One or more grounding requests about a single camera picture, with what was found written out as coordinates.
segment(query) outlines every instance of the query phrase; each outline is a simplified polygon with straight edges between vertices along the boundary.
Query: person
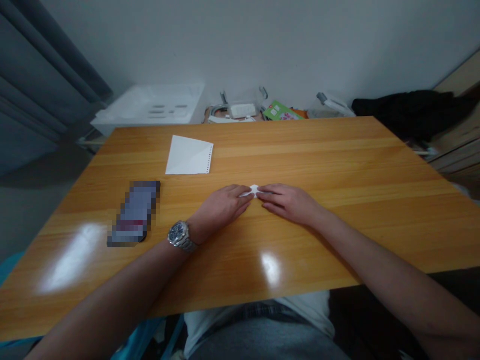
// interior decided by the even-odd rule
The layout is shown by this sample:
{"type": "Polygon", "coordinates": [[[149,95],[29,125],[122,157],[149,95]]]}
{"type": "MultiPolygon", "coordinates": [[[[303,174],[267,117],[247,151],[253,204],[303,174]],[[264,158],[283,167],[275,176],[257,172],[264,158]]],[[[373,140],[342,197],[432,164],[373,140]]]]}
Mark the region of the person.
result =
{"type": "MultiPolygon", "coordinates": [[[[480,318],[443,287],[350,227],[304,190],[283,184],[258,190],[267,192],[258,194],[266,210],[320,233],[379,301],[408,327],[430,358],[480,357],[480,318]]],[[[240,197],[248,191],[247,186],[231,185],[211,194],[186,222],[189,240],[201,246],[234,222],[254,198],[253,194],[240,197]]],[[[175,232],[181,226],[174,228],[176,238],[169,235],[95,290],[27,358],[110,358],[146,318],[164,286],[191,254],[191,247],[186,251],[182,244],[175,243],[180,236],[175,232]]],[[[226,307],[214,309],[213,316],[208,310],[186,314],[188,339],[195,338],[195,343],[190,341],[188,356],[346,359],[332,341],[325,299],[328,292],[253,303],[241,307],[240,312],[226,307]],[[319,301],[317,309],[312,303],[315,299],[319,301]],[[212,321],[220,313],[221,326],[212,321]]]]}

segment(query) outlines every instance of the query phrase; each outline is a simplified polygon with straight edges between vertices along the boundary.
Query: person's left hand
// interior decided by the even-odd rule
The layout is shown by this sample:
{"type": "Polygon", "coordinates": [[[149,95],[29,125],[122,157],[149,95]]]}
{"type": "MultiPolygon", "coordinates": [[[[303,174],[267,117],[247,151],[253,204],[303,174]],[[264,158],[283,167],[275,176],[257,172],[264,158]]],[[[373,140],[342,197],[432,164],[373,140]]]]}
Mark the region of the person's left hand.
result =
{"type": "Polygon", "coordinates": [[[250,191],[248,186],[230,185],[211,194],[187,220],[191,241],[201,245],[215,232],[233,223],[255,197],[254,194],[239,196],[250,191]]]}

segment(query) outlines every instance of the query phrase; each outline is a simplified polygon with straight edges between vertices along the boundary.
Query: gray curtain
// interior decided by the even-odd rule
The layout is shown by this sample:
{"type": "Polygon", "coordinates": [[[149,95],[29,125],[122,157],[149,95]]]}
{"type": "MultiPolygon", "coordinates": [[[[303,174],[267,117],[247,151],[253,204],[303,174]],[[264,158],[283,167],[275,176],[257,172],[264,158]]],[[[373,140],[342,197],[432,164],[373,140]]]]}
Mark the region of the gray curtain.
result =
{"type": "Polygon", "coordinates": [[[0,176],[57,149],[112,90],[39,0],[0,0],[0,176]]]}

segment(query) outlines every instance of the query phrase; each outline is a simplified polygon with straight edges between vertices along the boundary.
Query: forearm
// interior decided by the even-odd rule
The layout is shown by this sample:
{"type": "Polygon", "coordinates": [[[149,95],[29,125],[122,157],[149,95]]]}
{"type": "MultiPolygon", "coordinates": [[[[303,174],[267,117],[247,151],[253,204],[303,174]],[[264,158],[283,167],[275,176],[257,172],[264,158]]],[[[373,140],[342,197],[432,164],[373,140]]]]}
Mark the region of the forearm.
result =
{"type": "Polygon", "coordinates": [[[189,254],[167,240],[99,287],[57,324],[28,359],[109,358],[133,332],[189,254]]]}
{"type": "Polygon", "coordinates": [[[438,283],[336,215],[315,226],[373,294],[413,333],[472,338],[479,318],[438,283]]]}

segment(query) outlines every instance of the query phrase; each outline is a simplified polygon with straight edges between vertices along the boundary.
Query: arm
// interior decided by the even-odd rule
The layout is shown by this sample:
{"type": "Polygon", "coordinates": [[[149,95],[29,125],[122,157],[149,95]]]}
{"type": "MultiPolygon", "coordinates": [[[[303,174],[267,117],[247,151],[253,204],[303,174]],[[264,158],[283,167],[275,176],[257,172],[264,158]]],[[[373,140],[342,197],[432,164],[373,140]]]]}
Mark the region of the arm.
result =
{"type": "MultiPolygon", "coordinates": [[[[254,198],[231,185],[214,192],[187,221],[203,244],[243,214],[254,198]]],[[[163,240],[83,300],[33,349],[27,359],[107,359],[143,321],[160,292],[190,254],[163,240]]]]}
{"type": "Polygon", "coordinates": [[[480,355],[480,317],[438,283],[350,227],[305,191],[282,184],[258,189],[274,193],[257,194],[267,210],[322,234],[432,358],[480,355]]]}

